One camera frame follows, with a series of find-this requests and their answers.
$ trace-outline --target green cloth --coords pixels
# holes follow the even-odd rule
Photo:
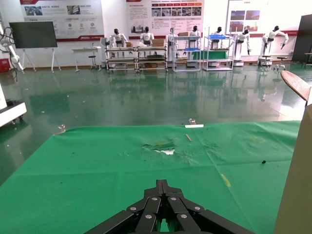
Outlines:
[[[84,127],[53,136],[0,187],[0,233],[80,234],[167,179],[205,209],[271,234],[299,124]],[[167,149],[174,154],[156,152]]]
[[[199,52],[192,52],[193,59],[198,60]],[[226,51],[209,51],[209,59],[227,59],[227,52]],[[202,50],[200,59],[207,59],[207,51]]]

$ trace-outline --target black cabinet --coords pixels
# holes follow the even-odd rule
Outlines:
[[[308,57],[305,53],[311,53],[312,49],[312,15],[301,17],[296,45],[293,50],[292,60],[295,62],[306,62]]]

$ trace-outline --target wall banner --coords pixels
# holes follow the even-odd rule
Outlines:
[[[229,0],[226,33],[238,34],[245,29],[251,36],[266,33],[268,9],[267,0]]]
[[[20,0],[25,21],[52,21],[57,41],[104,37],[101,0]]]
[[[163,38],[175,28],[175,34],[203,31],[205,0],[126,0],[129,39],[138,39],[145,27],[156,38]]]

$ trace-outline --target green epoxy floor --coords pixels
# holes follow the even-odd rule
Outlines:
[[[312,83],[312,70],[287,64]],[[300,120],[305,102],[280,74],[257,66],[232,72],[172,73],[81,70],[6,74],[6,98],[26,102],[24,121],[0,128],[0,185],[51,135],[65,126],[164,125]]]

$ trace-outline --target white table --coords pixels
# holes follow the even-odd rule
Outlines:
[[[77,60],[76,60],[76,53],[97,53],[97,57],[99,58],[99,53],[98,50],[101,49],[100,46],[94,46],[94,47],[88,47],[88,48],[81,48],[81,49],[73,49],[72,51],[74,52],[74,60],[75,60],[75,66],[76,66],[76,72],[80,71],[78,69],[78,65],[77,65]],[[101,61],[99,62],[99,71],[102,70],[101,67]]]

